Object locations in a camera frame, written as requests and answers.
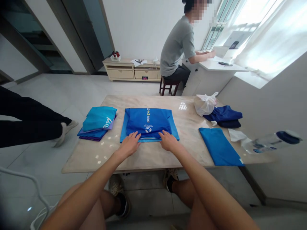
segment wooden stool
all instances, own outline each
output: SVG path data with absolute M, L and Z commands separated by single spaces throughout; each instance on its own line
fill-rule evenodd
M 160 81 L 160 90 L 159 90 L 159 93 L 161 96 L 164 96 L 164 91 L 166 89 L 169 89 L 169 94 L 171 94 L 172 96 L 176 96 L 176 93 L 177 93 L 177 89 L 178 89 L 178 86 L 180 84 L 180 81 L 176 81 L 176 80 L 165 80 L 163 76 L 161 76 L 161 81 Z M 172 94 L 172 87 L 173 85 L 176 86 L 175 88 L 175 91 L 174 91 L 174 95 Z

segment white sneaker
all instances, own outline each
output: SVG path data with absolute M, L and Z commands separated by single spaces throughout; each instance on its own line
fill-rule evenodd
M 68 132 L 67 131 L 67 125 L 65 122 L 61 123 L 62 126 L 62 135 L 57 139 L 57 143 L 54 145 L 55 148 L 60 147 L 65 139 L 65 134 Z
M 71 122 L 69 123 L 69 125 L 67 126 L 67 129 L 66 129 L 66 133 L 68 133 L 71 129 L 73 129 L 74 127 L 76 127 L 79 123 L 74 121 L 74 120 L 71 120 Z

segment sneaker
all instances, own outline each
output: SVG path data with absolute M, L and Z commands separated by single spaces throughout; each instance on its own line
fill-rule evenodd
M 175 168 L 165 169 L 163 184 L 164 184 L 164 187 L 171 193 L 173 192 L 172 184 L 176 180 L 179 180 L 178 170 Z
M 57 139 L 57 143 L 54 145 L 55 148 L 60 147 L 65 140 L 65 134 L 67 133 L 67 125 L 65 122 L 61 123 L 62 126 L 62 135 Z
M 109 191 L 112 193 L 113 196 L 118 198 L 121 203 L 120 211 L 116 213 L 116 215 L 121 219 L 127 218 L 131 210 L 131 204 L 129 198 L 124 193 L 124 182 L 120 175 L 113 174 L 111 176 L 109 183 Z
M 67 126 L 67 129 L 66 129 L 66 133 L 68 133 L 71 129 L 73 129 L 74 127 L 76 127 L 79 123 L 74 121 L 74 120 L 71 120 L 71 122 L 69 123 L 69 125 Z

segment bottle cap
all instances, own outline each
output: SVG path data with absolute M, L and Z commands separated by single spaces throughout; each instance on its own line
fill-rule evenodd
M 300 141 L 302 141 L 303 139 L 300 138 L 300 136 L 291 131 L 291 130 L 286 130 L 286 131 L 279 131 L 276 133 L 276 135 L 283 140 L 284 142 L 288 143 L 288 144 L 298 144 Z

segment black trousers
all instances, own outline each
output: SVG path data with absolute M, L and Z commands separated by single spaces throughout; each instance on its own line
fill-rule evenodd
M 0 87 L 0 114 L 22 121 L 0 121 L 0 148 L 53 140 L 61 136 L 64 117 L 29 97 Z
M 191 73 L 190 70 L 187 70 L 181 65 L 179 65 L 176 71 L 172 75 L 164 77 L 164 79 L 181 81 L 183 83 L 183 88 L 185 88 L 190 73 Z

